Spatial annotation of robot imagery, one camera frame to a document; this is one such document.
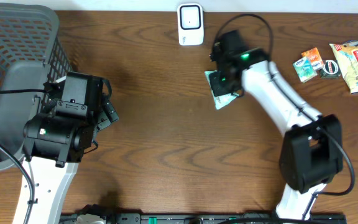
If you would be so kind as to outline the teal candy wrapper packet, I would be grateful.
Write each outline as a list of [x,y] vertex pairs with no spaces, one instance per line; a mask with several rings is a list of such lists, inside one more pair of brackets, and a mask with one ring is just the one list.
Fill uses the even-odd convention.
[[[204,75],[206,77],[206,80],[209,84],[210,89],[212,89],[212,83],[210,80],[210,75],[216,73],[215,71],[205,71]],[[229,103],[231,103],[233,100],[235,100],[236,98],[240,97],[240,95],[238,93],[233,93],[233,94],[226,94],[226,95],[222,95],[222,96],[214,96],[213,91],[211,90],[211,94],[213,96],[213,100],[214,100],[214,104],[215,104],[215,108],[217,110],[220,110],[221,108],[227,106]]]

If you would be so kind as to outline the small teal packet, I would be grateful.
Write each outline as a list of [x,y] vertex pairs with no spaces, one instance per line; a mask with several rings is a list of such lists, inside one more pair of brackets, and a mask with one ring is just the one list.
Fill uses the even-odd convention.
[[293,67],[302,83],[317,76],[316,71],[313,69],[311,62],[307,57],[303,57],[294,62]]

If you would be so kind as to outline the orange snack packet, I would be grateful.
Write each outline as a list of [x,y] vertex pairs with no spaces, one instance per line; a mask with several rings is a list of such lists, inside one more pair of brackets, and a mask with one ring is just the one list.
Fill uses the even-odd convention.
[[324,66],[323,59],[320,56],[318,49],[315,47],[313,49],[302,52],[303,57],[307,57],[310,61],[311,66],[314,70],[320,70]]

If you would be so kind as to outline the dark green round-label packet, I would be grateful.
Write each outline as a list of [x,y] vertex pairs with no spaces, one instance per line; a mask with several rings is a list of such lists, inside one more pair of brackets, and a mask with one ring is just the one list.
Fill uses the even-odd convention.
[[337,79],[342,73],[337,60],[324,60],[324,65],[319,71],[319,77],[322,79]]

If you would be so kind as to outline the large white snack bag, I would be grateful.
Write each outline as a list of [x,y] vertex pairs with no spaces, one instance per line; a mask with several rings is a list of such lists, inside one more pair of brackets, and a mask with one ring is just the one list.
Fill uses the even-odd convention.
[[350,93],[358,93],[358,40],[330,44]]

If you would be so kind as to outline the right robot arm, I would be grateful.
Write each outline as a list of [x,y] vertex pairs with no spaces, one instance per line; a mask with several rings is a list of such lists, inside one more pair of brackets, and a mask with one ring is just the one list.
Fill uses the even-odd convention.
[[309,220],[320,192],[343,169],[341,124],[323,116],[285,81],[262,49],[250,49],[236,30],[213,43],[210,87],[215,97],[253,96],[283,136],[279,168],[286,185],[275,209],[279,218]]

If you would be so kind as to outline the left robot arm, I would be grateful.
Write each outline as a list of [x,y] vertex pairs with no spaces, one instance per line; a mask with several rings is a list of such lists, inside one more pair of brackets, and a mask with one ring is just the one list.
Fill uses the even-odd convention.
[[48,103],[24,126],[22,181],[14,223],[58,223],[65,196],[96,135],[119,119],[110,82],[68,72],[44,83]]

